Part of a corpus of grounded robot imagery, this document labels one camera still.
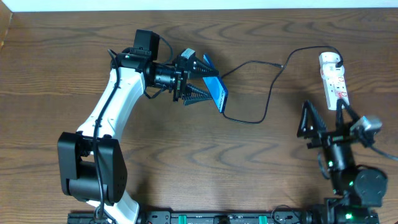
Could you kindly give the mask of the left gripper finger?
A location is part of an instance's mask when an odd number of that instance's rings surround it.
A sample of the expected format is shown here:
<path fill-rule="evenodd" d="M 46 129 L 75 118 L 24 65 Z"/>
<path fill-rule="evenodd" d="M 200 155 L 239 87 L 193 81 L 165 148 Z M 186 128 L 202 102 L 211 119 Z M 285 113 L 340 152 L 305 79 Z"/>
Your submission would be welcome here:
<path fill-rule="evenodd" d="M 183 105 L 188 106 L 201 101 L 212 100 L 212 96 L 205 90 L 187 83 L 182 95 Z"/>
<path fill-rule="evenodd" d="M 194 59 L 192 67 L 189 69 L 189 79 L 199 79 L 204 77 L 217 77 L 219 71 L 211 68 L 199 59 Z"/>

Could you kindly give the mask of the blue screen Galaxy smartphone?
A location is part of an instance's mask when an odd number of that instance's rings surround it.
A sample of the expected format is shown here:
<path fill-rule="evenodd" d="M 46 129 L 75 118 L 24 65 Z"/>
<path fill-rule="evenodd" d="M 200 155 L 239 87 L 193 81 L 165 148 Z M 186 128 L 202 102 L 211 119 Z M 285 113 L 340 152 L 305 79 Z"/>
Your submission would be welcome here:
<path fill-rule="evenodd" d="M 216 77 L 203 77 L 203 81 L 215 102 L 215 105 L 220 113 L 224 113 L 226 102 L 228 99 L 228 89 L 223 80 L 218 75 Z"/>

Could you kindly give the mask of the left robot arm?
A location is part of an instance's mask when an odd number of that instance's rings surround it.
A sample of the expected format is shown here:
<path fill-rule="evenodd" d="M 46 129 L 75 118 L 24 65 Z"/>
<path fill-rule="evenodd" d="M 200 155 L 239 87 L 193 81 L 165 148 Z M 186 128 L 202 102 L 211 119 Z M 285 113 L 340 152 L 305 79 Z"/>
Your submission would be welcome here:
<path fill-rule="evenodd" d="M 216 77 L 209 62 L 185 49 L 164 63 L 157 61 L 163 37 L 138 29 L 134 45 L 111 56 L 109 81 L 88 119 L 57 143 L 62 192 L 94 206 L 93 223 L 136 223 L 139 204 L 126 192 L 127 168 L 120 147 L 131 111 L 146 88 L 168 91 L 173 101 L 191 105 L 211 95 L 188 81 Z"/>

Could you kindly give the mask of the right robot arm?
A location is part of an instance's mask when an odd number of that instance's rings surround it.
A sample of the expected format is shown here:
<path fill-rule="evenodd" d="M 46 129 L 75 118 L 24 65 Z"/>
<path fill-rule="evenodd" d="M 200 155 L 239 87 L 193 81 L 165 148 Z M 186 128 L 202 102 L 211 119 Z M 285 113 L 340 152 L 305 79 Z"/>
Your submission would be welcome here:
<path fill-rule="evenodd" d="M 360 116 L 344 100 L 336 102 L 335 130 L 328 130 L 310 101 L 302 106 L 297 137 L 308 139 L 309 149 L 320 148 L 318 165 L 330 180 L 335 197 L 325 198 L 303 212 L 301 223 L 378 223 L 374 211 L 382 206 L 387 191 L 387 174 L 371 166 L 357 164 L 351 149 L 360 143 L 372 148 L 382 127 L 376 116 Z"/>

